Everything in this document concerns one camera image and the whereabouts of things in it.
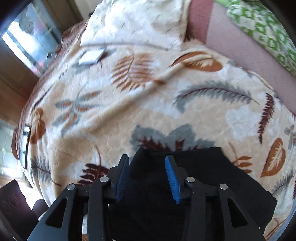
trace green pillowcase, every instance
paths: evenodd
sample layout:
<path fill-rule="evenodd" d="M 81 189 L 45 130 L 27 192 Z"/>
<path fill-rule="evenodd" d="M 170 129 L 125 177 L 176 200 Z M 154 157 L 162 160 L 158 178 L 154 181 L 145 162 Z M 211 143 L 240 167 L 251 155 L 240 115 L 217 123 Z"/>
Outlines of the green pillowcase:
<path fill-rule="evenodd" d="M 296 76 L 296 49 L 279 20 L 258 0 L 216 0 L 227 15 Z"/>

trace window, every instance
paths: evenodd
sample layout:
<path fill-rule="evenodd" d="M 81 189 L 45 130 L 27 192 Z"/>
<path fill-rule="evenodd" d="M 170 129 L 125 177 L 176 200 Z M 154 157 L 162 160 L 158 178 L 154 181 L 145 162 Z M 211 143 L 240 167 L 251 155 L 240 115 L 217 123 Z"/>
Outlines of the window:
<path fill-rule="evenodd" d="M 0 177 L 23 180 L 21 163 L 11 151 L 13 127 L 0 119 Z"/>
<path fill-rule="evenodd" d="M 41 0 L 34 0 L 9 26 L 3 40 L 38 77 L 46 71 L 61 33 Z"/>

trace leaf pattern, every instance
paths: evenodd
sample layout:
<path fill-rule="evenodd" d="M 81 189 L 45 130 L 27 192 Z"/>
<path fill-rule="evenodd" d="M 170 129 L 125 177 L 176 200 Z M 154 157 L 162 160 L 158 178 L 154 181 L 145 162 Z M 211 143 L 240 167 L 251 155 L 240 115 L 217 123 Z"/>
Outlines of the leaf pattern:
<path fill-rule="evenodd" d="M 274 99 L 270 94 L 266 93 L 265 96 L 267 100 L 261 116 L 261 121 L 259 122 L 259 129 L 258 129 L 260 144 L 262 144 L 262 138 L 263 138 L 263 133 L 265 131 L 265 128 L 274 114 L 274 105 L 275 105 Z"/>
<path fill-rule="evenodd" d="M 79 94 L 73 101 L 65 99 L 55 103 L 55 107 L 57 109 L 67 110 L 52 123 L 53 126 L 60 126 L 64 124 L 61 129 L 62 137 L 64 137 L 68 130 L 79 123 L 81 115 L 84 112 L 99 106 L 99 104 L 88 104 L 87 101 L 97 97 L 100 94 L 100 91 L 90 92 L 82 96 L 79 96 Z"/>
<path fill-rule="evenodd" d="M 273 176 L 277 174 L 286 160 L 286 151 L 283 148 L 283 141 L 277 138 L 270 148 L 261 177 Z"/>
<path fill-rule="evenodd" d="M 296 121 L 296 115 L 294 113 L 292 113 L 292 116 L 293 116 L 294 120 Z"/>
<path fill-rule="evenodd" d="M 39 105 L 40 102 L 44 99 L 44 97 L 48 94 L 48 92 L 51 90 L 51 88 L 52 88 L 52 86 L 50 86 L 49 89 L 40 97 L 40 99 L 36 101 L 36 103 L 32 107 L 31 114 L 35 110 L 36 106 Z"/>
<path fill-rule="evenodd" d="M 295 126 L 291 125 L 290 128 L 286 127 L 286 129 L 284 130 L 284 133 L 287 136 L 290 136 L 289 138 L 289 146 L 288 146 L 288 150 L 291 150 L 292 147 L 295 148 L 296 147 L 296 132 L 294 132 Z"/>
<path fill-rule="evenodd" d="M 105 50 L 105 52 L 102 54 L 102 56 L 100 57 L 99 63 L 101 64 L 101 68 L 103 67 L 103 63 L 102 60 L 109 57 L 111 54 L 113 54 L 114 52 L 116 52 L 116 49 L 108 49 Z"/>
<path fill-rule="evenodd" d="M 281 222 L 279 222 L 276 218 L 274 218 L 274 220 L 277 222 L 277 225 L 267 234 L 267 236 L 266 236 L 266 240 L 269 240 L 270 239 L 270 237 L 276 232 L 276 230 L 278 230 L 278 228 L 280 227 L 280 225 L 284 222 L 284 221 L 286 221 L 286 220 L 284 220 L 284 221 L 281 221 Z"/>
<path fill-rule="evenodd" d="M 274 197 L 280 196 L 282 192 L 288 188 L 292 178 L 293 178 L 293 170 L 287 176 L 284 176 L 280 181 L 276 182 L 276 185 L 271 191 L 272 196 Z"/>
<path fill-rule="evenodd" d="M 132 52 L 120 59 L 111 70 L 112 85 L 121 88 L 121 91 L 127 88 L 135 90 L 140 86 L 145 88 L 146 83 L 154 81 L 151 64 L 151 54 Z"/>
<path fill-rule="evenodd" d="M 278 97 L 278 95 L 274 92 L 274 98 L 276 98 L 281 105 L 283 105 L 282 100 Z"/>
<path fill-rule="evenodd" d="M 85 166 L 87 167 L 87 169 L 82 170 L 84 175 L 80 176 L 82 179 L 77 182 L 78 186 L 92 184 L 95 180 L 106 176 L 109 172 L 108 168 L 102 166 L 102 157 L 97 146 L 95 146 L 95 149 L 99 156 L 99 165 L 92 163 L 86 164 Z"/>
<path fill-rule="evenodd" d="M 30 143 L 36 144 L 38 140 L 42 138 L 42 136 L 46 132 L 45 123 L 41 120 L 43 116 L 43 110 L 38 108 L 35 110 L 33 114 L 33 121 L 31 126 L 31 135 L 30 135 Z"/>
<path fill-rule="evenodd" d="M 245 173 L 247 173 L 247 174 L 251 173 L 252 171 L 250 169 L 245 169 L 245 168 L 253 165 L 251 162 L 248 161 L 248 160 L 252 159 L 253 157 L 251 157 L 251 156 L 238 157 L 234 146 L 230 142 L 228 142 L 228 145 L 232 149 L 234 157 L 235 157 L 235 160 L 231 163 L 233 165 L 235 165 L 236 167 L 238 167 L 239 169 L 242 169 Z"/>
<path fill-rule="evenodd" d="M 48 161 L 42 159 L 41 157 L 37 158 L 36 156 L 33 156 L 33 158 L 31 158 L 31 169 L 33 176 L 37 177 L 40 182 L 47 184 L 53 182 L 55 185 L 61 187 L 60 184 L 52 180 L 50 164 Z"/>
<path fill-rule="evenodd" d="M 293 200 L 295 200 L 295 198 L 296 198 L 296 178 L 294 182 Z"/>
<path fill-rule="evenodd" d="M 82 64 L 82 65 L 80 65 L 79 63 L 75 63 L 71 67 L 74 69 L 75 74 L 80 74 L 80 73 L 84 72 L 85 70 L 90 69 L 92 66 L 93 66 L 92 64 Z"/>
<path fill-rule="evenodd" d="M 242 66 L 240 66 L 239 64 L 237 64 L 234 60 L 231 59 L 231 60 L 229 60 L 227 63 L 230 64 L 230 65 L 233 66 L 233 67 L 236 67 L 236 68 L 241 69 L 241 70 L 244 71 L 244 72 L 245 72 L 250 78 L 253 76 L 252 73 L 250 73 L 249 71 L 245 70 Z"/>
<path fill-rule="evenodd" d="M 203 51 L 195 51 L 184 54 L 177 58 L 170 67 L 180 62 L 183 62 L 186 68 L 206 72 L 216 72 L 223 68 L 222 64 L 219 61 L 215 60 L 212 55 Z"/>
<path fill-rule="evenodd" d="M 215 144 L 214 141 L 195 140 L 195 133 L 189 124 L 178 127 L 167 136 L 153 128 L 137 125 L 130 143 L 135 151 L 139 147 L 157 151 L 196 150 L 213 147 Z"/>
<path fill-rule="evenodd" d="M 227 82 L 221 81 L 208 81 L 204 84 L 193 85 L 189 88 L 180 92 L 180 94 L 175 98 L 174 104 L 177 104 L 177 108 L 180 112 L 185 112 L 185 105 L 194 98 L 201 96 L 208 96 L 209 98 L 218 99 L 222 97 L 222 101 L 229 101 L 233 103 L 234 101 L 246 102 L 247 104 L 254 101 L 259 104 L 251 97 L 250 91 L 245 92 L 240 87 L 234 87 Z"/>

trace black cloth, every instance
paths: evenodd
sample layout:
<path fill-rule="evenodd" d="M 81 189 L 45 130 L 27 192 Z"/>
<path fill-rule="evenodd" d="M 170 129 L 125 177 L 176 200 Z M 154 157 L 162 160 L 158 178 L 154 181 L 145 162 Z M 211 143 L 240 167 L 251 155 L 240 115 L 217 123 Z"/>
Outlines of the black cloth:
<path fill-rule="evenodd" d="M 44 201 L 44 199 L 39 199 L 35 202 L 32 210 L 39 218 L 43 213 L 45 213 L 49 209 L 48 205 Z"/>
<path fill-rule="evenodd" d="M 140 148 L 130 165 L 122 205 L 109 206 L 113 239 L 182 240 L 188 206 L 177 205 L 173 200 L 164 166 L 165 157 L 169 154 L 173 155 L 177 166 L 185 168 L 189 176 L 200 182 L 227 184 L 236 194 L 239 204 L 264 232 L 272 219 L 277 200 L 257 181 L 235 167 L 223 155 L 221 148 L 177 152 Z M 207 215 L 211 215 L 209 204 L 206 206 Z"/>

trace fern leaf print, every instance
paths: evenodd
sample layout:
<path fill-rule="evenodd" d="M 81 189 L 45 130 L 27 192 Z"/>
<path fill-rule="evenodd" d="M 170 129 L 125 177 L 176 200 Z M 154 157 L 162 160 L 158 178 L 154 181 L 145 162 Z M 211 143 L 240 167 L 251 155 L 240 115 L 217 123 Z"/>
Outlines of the fern leaf print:
<path fill-rule="evenodd" d="M 245 102 L 247 104 L 252 101 L 259 104 L 251 97 L 250 91 L 244 91 L 240 87 L 235 87 L 229 83 L 209 81 L 200 85 L 193 85 L 180 92 L 175 98 L 174 104 L 177 105 L 181 113 L 185 112 L 185 105 L 194 98 L 207 96 L 209 98 L 222 97 L 222 101 L 233 103 L 234 101 Z"/>
<path fill-rule="evenodd" d="M 134 53 L 120 59 L 111 70 L 112 85 L 116 88 L 135 90 L 146 87 L 146 83 L 154 81 L 152 57 L 150 53 Z"/>
<path fill-rule="evenodd" d="M 85 186 L 92 184 L 95 180 L 106 176 L 109 172 L 109 169 L 102 166 L 102 157 L 98 150 L 98 148 L 95 146 L 96 152 L 99 156 L 99 165 L 88 163 L 85 166 L 87 169 L 83 169 L 82 172 L 84 175 L 80 176 L 82 179 L 78 181 L 78 186 Z"/>
<path fill-rule="evenodd" d="M 296 198 L 296 178 L 294 182 L 293 200 L 295 200 L 295 198 Z"/>
<path fill-rule="evenodd" d="M 294 118 L 294 121 L 296 122 L 296 115 L 294 113 L 292 113 L 292 116 Z"/>
<path fill-rule="evenodd" d="M 262 140 L 263 140 L 263 133 L 265 131 L 265 128 L 272 118 L 274 114 L 274 98 L 266 93 L 266 103 L 265 103 L 265 108 L 263 110 L 262 116 L 261 116 L 261 121 L 259 122 L 259 129 L 258 129 L 258 134 L 259 134 L 259 142 L 262 145 Z"/>
<path fill-rule="evenodd" d="M 40 182 L 50 184 L 51 182 L 55 185 L 61 187 L 60 184 L 56 183 L 54 180 L 52 180 L 52 174 L 50 170 L 50 164 L 45 159 L 36 156 L 33 156 L 31 158 L 31 169 L 34 177 L 37 177 L 37 179 Z"/>
<path fill-rule="evenodd" d="M 278 181 L 271 191 L 272 196 L 278 197 L 282 194 L 283 191 L 287 190 L 292 178 L 293 171 L 291 171 L 287 176 L 283 177 L 280 181 Z"/>

